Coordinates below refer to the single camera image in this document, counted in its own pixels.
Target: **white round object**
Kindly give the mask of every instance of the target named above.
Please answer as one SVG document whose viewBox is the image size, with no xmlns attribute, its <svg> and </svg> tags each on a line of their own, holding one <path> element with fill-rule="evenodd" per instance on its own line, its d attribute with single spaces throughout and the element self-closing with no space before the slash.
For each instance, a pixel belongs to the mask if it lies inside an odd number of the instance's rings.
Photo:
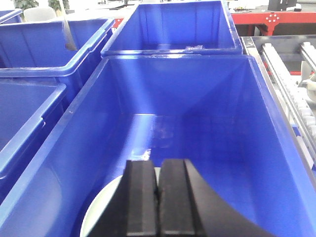
<svg viewBox="0 0 316 237">
<path fill-rule="evenodd" d="M 86 237 L 94 227 L 95 223 L 99 220 L 104 209 L 109 204 L 113 194 L 115 193 L 122 175 L 112 180 L 107 186 L 105 186 L 98 195 L 94 198 L 90 204 L 80 230 L 80 237 Z"/>
</svg>

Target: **black monitor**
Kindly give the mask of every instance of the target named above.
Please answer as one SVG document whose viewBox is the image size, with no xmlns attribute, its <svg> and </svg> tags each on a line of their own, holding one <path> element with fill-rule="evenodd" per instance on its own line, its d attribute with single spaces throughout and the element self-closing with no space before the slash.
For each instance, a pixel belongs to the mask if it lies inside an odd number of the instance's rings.
<svg viewBox="0 0 316 237">
<path fill-rule="evenodd" d="M 286 11 L 288 7 L 296 5 L 297 0 L 269 0 L 269 11 Z"/>
</svg>

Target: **plastic storage bin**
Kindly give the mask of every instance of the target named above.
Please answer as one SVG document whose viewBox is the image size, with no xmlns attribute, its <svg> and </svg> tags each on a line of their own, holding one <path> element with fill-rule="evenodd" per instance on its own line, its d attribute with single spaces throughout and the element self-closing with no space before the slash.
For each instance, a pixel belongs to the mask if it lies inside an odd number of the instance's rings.
<svg viewBox="0 0 316 237">
<path fill-rule="evenodd" d="M 63 22 L 0 25 L 0 79 L 62 82 L 73 100 L 101 60 L 113 19 L 69 21 L 78 51 L 65 48 Z"/>
<path fill-rule="evenodd" d="M 0 206 L 0 236 L 79 236 L 127 159 L 164 158 L 189 158 L 276 236 L 316 236 L 315 190 L 255 61 L 177 57 L 100 63 Z"/>
<path fill-rule="evenodd" d="M 126 17 L 101 51 L 108 55 L 242 54 L 225 3 L 140 4 Z"/>
<path fill-rule="evenodd" d="M 20 17 L 21 13 L 21 9 L 0 11 L 0 24 L 22 22 Z"/>
<path fill-rule="evenodd" d="M 63 84 L 0 81 L 0 203 L 62 116 Z"/>
</svg>

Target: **white chair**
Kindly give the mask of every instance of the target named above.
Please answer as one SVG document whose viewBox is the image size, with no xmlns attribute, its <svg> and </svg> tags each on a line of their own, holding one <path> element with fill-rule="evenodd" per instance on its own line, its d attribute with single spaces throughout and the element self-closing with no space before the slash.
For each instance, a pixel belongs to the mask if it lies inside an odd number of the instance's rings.
<svg viewBox="0 0 316 237">
<path fill-rule="evenodd" d="M 28 8 L 23 13 L 26 21 L 47 21 L 57 17 L 54 9 L 49 6 Z"/>
</svg>

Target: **red metal frame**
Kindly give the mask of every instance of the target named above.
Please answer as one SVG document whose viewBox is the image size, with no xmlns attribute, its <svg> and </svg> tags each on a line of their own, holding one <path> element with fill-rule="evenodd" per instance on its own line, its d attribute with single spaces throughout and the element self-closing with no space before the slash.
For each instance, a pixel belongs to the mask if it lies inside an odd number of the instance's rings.
<svg viewBox="0 0 316 237">
<path fill-rule="evenodd" d="M 248 33 L 254 25 L 264 36 L 273 35 L 276 25 L 280 23 L 316 23 L 316 12 L 263 12 L 263 13 L 233 13 L 235 25 L 249 25 Z"/>
</svg>

